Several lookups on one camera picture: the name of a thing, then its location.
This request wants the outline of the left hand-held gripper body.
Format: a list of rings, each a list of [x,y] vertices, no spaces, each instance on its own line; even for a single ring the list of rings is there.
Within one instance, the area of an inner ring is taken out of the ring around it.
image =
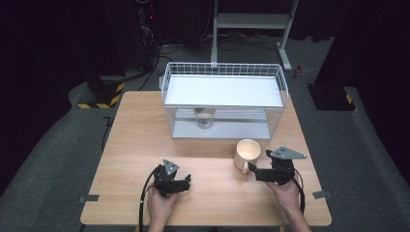
[[[169,161],[163,160],[154,170],[154,187],[160,192],[162,197],[167,197],[171,193],[179,192],[178,183],[174,180],[179,165]]]

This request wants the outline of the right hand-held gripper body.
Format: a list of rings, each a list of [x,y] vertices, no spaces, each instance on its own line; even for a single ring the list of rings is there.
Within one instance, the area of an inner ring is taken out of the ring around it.
[[[274,151],[267,150],[266,155],[271,159],[268,182],[273,182],[280,186],[287,184],[295,176],[293,160],[307,158],[306,155],[284,146]]]

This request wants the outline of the cream mug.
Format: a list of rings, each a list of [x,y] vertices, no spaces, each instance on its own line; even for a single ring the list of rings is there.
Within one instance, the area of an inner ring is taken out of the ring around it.
[[[259,144],[252,139],[243,139],[236,146],[233,162],[235,166],[243,173],[249,171],[249,163],[256,164],[261,153]]]

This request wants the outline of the white jar with grey-striped lid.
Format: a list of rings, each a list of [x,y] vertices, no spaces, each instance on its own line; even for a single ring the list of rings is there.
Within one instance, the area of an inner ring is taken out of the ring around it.
[[[215,109],[213,108],[195,108],[196,124],[203,130],[209,129],[214,124]]]

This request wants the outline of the white wire shelf rack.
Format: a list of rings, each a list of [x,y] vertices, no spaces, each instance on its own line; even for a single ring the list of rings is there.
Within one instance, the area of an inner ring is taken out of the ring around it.
[[[170,62],[161,97],[173,138],[269,140],[289,93],[278,64]],[[209,129],[196,124],[195,108],[215,109]]]

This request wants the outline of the person's left hand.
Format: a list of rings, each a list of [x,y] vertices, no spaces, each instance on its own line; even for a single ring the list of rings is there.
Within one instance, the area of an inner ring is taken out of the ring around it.
[[[174,205],[179,198],[178,193],[172,193],[163,197],[156,188],[150,188],[148,191],[148,210],[150,213],[151,225],[165,225],[171,216]]]

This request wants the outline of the person's right hand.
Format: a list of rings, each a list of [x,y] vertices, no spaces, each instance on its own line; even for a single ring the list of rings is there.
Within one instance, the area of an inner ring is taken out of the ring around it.
[[[277,202],[288,215],[296,215],[301,212],[299,206],[299,189],[293,181],[279,186],[278,184],[267,182],[266,185],[274,193]]]

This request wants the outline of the grey tape strip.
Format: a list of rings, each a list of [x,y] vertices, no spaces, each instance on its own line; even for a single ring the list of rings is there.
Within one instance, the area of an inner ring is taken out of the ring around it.
[[[334,196],[329,190],[320,190],[320,191],[314,192],[312,195],[315,199],[319,199],[319,198],[328,199]]]
[[[77,202],[79,204],[84,204],[87,201],[98,201],[99,197],[100,197],[99,195],[88,194],[88,195],[80,196]]]

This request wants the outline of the white metal stand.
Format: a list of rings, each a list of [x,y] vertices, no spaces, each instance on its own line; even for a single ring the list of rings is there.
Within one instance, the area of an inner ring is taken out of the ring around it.
[[[287,14],[240,14],[220,13],[219,0],[214,0],[213,35],[210,62],[214,67],[218,63],[218,30],[219,29],[270,29],[281,30],[282,37],[276,43],[278,55],[285,71],[290,72],[292,66],[285,51],[290,29],[300,0],[292,0],[290,12]]]

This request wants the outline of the black post with striped base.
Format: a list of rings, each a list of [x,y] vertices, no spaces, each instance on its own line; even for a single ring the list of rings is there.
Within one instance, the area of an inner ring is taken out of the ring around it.
[[[124,86],[124,81],[105,82],[100,77],[93,77],[87,81],[86,91],[77,101],[77,106],[82,109],[114,107]]]
[[[351,96],[343,89],[328,90],[323,86],[309,84],[307,89],[317,110],[356,111]]]

